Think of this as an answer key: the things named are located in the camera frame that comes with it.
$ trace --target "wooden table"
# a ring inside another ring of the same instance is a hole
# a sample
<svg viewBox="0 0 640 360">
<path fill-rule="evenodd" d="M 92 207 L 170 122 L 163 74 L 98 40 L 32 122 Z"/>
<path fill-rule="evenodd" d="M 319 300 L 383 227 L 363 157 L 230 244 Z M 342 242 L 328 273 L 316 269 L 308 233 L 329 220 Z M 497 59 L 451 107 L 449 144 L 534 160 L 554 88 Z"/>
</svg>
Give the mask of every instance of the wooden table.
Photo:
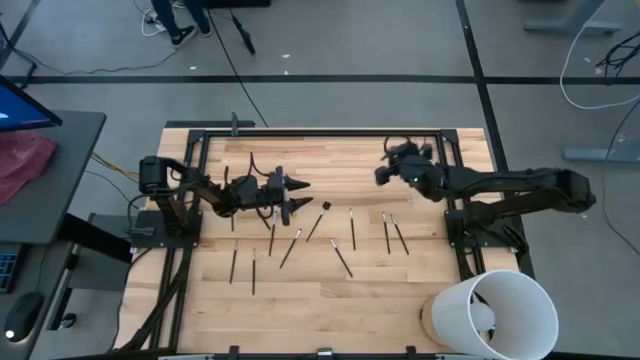
<svg viewBox="0 0 640 360">
<path fill-rule="evenodd" d="M 484 131 L 457 131 L 465 166 L 493 170 Z M 187 133 L 188 129 L 165 129 L 159 156 L 182 161 Z M 222 182 L 225 165 L 230 167 L 230 178 L 245 175 L 249 152 L 254 152 L 260 171 L 273 171 L 282 165 L 291 177 L 311 183 L 309 188 L 290 193 L 291 197 L 313 196 L 315 200 L 295 213 L 291 226 L 278 225 L 271 257 L 270 232 L 255 211 L 236 214 L 232 232 L 229 219 L 217 217 L 209 204 L 201 206 L 201 243 L 191 262 L 179 353 L 227 353 L 231 345 L 240 346 L 242 353 L 312 353 L 320 347 L 331 347 L 338 353 L 404 353 L 408 345 L 416 346 L 419 353 L 449 351 L 423 334 L 418 319 L 419 309 L 430 296 L 459 282 L 456 257 L 444 226 L 446 203 L 424 199 L 398 178 L 377 186 L 373 171 L 384 164 L 380 160 L 383 140 L 211 140 L 206 173 L 213 181 Z M 412 140 L 422 143 L 423 138 Z M 392 139 L 390 145 L 401 141 Z M 454 163 L 450 152 L 448 159 Z M 305 243 L 323 201 L 333 206 Z M 357 251 L 352 248 L 350 208 Z M 383 211 L 396 217 L 410 255 L 404 252 L 390 221 L 391 255 L 387 254 Z M 300 239 L 280 269 L 299 228 Z M 330 237 L 338 244 L 353 278 L 334 252 Z M 236 239 L 239 251 L 234 282 L 229 284 Z M 257 251 L 255 296 L 251 295 L 253 249 Z M 131 338 L 155 305 L 164 253 L 162 249 L 151 251 L 131 270 L 116 346 Z M 483 254 L 487 270 L 518 269 L 515 256 L 506 248 L 485 248 Z M 171 316 L 171 310 L 167 310 L 167 316 Z M 164 322 L 164 339 L 169 323 Z"/>
</svg>

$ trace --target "computer monitor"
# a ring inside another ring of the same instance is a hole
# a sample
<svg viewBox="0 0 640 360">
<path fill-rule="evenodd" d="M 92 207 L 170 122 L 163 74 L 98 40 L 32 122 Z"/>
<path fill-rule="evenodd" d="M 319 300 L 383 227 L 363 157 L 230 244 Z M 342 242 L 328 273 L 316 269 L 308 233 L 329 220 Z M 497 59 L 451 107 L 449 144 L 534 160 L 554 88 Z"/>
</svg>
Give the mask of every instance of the computer monitor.
<svg viewBox="0 0 640 360">
<path fill-rule="evenodd" d="M 60 125 L 60 118 L 0 76 L 0 132 Z"/>
</svg>

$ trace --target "shoe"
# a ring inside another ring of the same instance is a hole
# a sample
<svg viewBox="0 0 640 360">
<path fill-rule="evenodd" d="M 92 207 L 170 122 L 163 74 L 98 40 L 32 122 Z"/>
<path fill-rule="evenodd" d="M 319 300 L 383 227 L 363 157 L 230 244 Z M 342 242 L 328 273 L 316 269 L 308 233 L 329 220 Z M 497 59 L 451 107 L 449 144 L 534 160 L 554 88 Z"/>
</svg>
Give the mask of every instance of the shoe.
<svg viewBox="0 0 640 360">
<path fill-rule="evenodd" d="M 173 44 L 173 47 L 177 49 L 180 46 L 184 45 L 184 43 L 186 43 L 187 40 L 191 39 L 195 34 L 196 34 L 196 29 L 193 26 L 187 26 L 184 29 L 180 29 L 179 38 L 177 39 L 173 37 L 171 38 L 171 43 Z"/>
</svg>

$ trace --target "white plastic container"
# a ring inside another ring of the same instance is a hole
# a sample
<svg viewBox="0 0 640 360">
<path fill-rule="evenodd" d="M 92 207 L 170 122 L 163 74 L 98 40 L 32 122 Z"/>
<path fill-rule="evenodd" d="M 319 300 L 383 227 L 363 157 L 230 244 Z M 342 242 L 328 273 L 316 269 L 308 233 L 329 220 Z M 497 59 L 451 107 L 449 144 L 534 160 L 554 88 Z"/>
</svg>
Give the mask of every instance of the white plastic container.
<svg viewBox="0 0 640 360">
<path fill-rule="evenodd" d="M 478 306 L 477 301 L 470 304 L 474 292 L 491 310 Z M 469 355 L 537 360 L 551 352 L 558 338 L 558 314 L 551 298 L 537 282 L 517 271 L 494 270 L 465 280 L 442 291 L 428 304 L 433 305 L 431 319 L 423 316 L 425 328 L 435 330 L 437 341 Z M 486 330 L 487 323 L 493 322 L 492 316 L 495 332 L 485 342 L 478 330 Z M 474 320 L 478 325 L 484 323 L 480 327 L 485 329 L 478 329 Z"/>
</svg>

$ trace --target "pink fabric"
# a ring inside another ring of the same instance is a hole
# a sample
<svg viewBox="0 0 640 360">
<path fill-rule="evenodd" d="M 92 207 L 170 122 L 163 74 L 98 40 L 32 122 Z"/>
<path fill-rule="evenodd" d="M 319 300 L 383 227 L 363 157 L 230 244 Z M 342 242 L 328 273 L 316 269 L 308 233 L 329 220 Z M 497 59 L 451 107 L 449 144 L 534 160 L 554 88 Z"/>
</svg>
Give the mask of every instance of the pink fabric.
<svg viewBox="0 0 640 360">
<path fill-rule="evenodd" d="M 35 131 L 0 133 L 0 205 L 42 174 L 55 148 L 53 139 Z"/>
</svg>

